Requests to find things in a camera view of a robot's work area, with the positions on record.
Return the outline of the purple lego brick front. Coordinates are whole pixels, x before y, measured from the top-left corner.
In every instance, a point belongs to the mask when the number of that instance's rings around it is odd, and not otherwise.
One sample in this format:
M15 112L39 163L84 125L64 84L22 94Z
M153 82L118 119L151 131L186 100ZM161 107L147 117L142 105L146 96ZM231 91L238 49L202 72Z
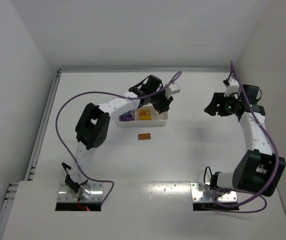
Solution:
M119 116L120 122L131 122L135 120L134 111L130 110L122 115Z

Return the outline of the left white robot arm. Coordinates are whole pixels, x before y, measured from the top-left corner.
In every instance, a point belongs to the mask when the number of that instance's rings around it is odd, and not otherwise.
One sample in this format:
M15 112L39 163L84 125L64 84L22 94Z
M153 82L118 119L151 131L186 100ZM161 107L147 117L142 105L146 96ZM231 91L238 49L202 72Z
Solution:
M63 165L67 168L65 183L70 189L78 193L83 184L88 180L93 181L92 178L85 176L84 169L93 159L96 149L106 140L112 120L148 104L151 104L159 114L168 112L170 103L174 100L173 95L180 90L174 79L163 85L161 79L149 75L113 100L98 105L87 104L75 127L77 147L76 153L72 154L75 166Z

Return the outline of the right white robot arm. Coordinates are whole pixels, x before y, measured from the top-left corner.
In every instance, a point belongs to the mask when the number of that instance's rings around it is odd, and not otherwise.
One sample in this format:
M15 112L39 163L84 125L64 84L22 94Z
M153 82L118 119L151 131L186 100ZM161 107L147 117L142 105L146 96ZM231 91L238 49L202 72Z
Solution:
M274 149L264 131L265 109L259 105L262 91L258 86L243 85L241 89L232 86L227 92L215 92L204 112L210 116L227 117L235 115L243 130L246 153L233 172L217 171L210 178L210 189L233 189L256 194L263 187L262 195L270 197L285 169L283 157L276 159Z

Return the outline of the yellow lego brick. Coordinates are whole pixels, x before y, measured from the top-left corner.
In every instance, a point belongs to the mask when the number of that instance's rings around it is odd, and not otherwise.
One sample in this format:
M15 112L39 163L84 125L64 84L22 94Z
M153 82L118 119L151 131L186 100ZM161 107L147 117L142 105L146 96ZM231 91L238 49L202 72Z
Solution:
M151 121L152 117L150 115L140 115L139 120L140 121Z

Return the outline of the orange curved lego brick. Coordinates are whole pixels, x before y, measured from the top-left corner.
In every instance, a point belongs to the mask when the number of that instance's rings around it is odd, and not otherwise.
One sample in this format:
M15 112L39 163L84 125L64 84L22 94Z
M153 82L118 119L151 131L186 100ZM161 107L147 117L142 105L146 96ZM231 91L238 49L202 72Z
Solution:
M150 109L146 109L146 108L145 109L138 109L137 112L138 112L138 117L142 116L142 115L151 116L151 110Z

